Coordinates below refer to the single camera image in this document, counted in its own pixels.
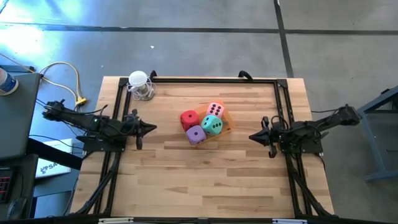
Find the die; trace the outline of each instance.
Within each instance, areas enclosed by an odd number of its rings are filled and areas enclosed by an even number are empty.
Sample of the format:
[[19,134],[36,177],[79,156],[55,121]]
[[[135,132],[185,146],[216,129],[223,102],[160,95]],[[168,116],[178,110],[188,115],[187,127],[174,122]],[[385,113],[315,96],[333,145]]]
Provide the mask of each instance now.
[[206,134],[203,129],[199,125],[195,125],[194,127],[188,129],[186,132],[187,137],[189,139],[189,143],[194,146],[206,140]]
[[206,115],[214,115],[221,119],[224,113],[224,106],[219,103],[210,103],[209,107],[207,108]]
[[184,131],[194,127],[195,125],[200,125],[198,113],[194,110],[188,110],[181,114],[180,121]]
[[223,129],[223,122],[217,116],[207,115],[201,122],[201,128],[209,135],[217,135]]

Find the wooden tabletop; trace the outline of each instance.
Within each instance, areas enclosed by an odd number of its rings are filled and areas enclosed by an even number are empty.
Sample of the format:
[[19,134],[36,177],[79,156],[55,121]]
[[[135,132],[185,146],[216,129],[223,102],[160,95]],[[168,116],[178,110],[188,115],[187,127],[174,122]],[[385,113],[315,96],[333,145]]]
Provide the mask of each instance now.
[[[112,115],[120,77],[104,77],[97,109]],[[296,121],[311,120],[304,81],[287,79]],[[123,92],[119,119],[122,114]],[[229,134],[192,148],[178,121],[185,110],[212,100],[223,100],[236,123]],[[287,169],[282,153],[270,159],[268,147],[249,140],[261,130],[263,116],[277,115],[270,84],[158,83],[150,101],[131,100],[143,121],[157,129],[137,151],[130,137],[122,154],[112,216],[129,217],[293,217]],[[98,185],[103,152],[83,161],[71,211],[77,211]],[[304,154],[307,184],[314,196],[333,213],[322,162]],[[304,211],[299,192],[300,207]],[[104,208],[108,188],[103,197]]]

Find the pink die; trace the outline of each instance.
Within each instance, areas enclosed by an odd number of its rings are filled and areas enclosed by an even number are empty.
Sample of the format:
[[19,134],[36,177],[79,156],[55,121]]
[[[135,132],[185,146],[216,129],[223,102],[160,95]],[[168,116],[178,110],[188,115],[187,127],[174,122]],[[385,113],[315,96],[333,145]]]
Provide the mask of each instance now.
[[206,115],[214,115],[221,119],[224,113],[224,106],[219,103],[210,103],[209,107],[207,108]]
[[187,131],[189,143],[194,146],[206,140],[206,134],[200,125],[196,125]]

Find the teal die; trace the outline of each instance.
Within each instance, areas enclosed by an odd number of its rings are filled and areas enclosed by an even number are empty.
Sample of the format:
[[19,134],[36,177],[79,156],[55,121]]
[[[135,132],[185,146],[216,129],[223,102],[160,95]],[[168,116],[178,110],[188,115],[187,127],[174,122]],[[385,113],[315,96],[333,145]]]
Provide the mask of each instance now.
[[214,115],[207,115],[201,121],[201,128],[209,135],[217,135],[223,129],[223,122]]

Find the blue metal frame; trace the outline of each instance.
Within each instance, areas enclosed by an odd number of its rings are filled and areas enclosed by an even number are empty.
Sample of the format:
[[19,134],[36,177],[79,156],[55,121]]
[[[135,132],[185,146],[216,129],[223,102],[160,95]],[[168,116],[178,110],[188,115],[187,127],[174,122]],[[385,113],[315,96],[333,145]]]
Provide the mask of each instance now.
[[377,168],[378,168],[378,171],[376,173],[365,176],[366,182],[372,182],[375,180],[386,179],[386,178],[390,178],[390,177],[398,177],[398,170],[386,170],[384,161],[383,161],[382,156],[380,155],[379,149],[377,147],[376,140],[374,139],[375,136],[373,135],[373,132],[371,130],[371,127],[370,127],[368,119],[367,119],[368,113],[370,113],[371,111],[374,111],[375,109],[379,108],[380,106],[385,105],[386,103],[390,102],[396,96],[398,96],[398,86],[384,92],[376,99],[370,101],[369,103],[367,103],[366,105],[364,105],[360,109],[358,109],[358,113],[363,117],[361,123],[363,125],[363,128],[364,128],[366,134],[368,135],[372,153],[373,153],[374,159],[376,160],[376,164],[377,164]]

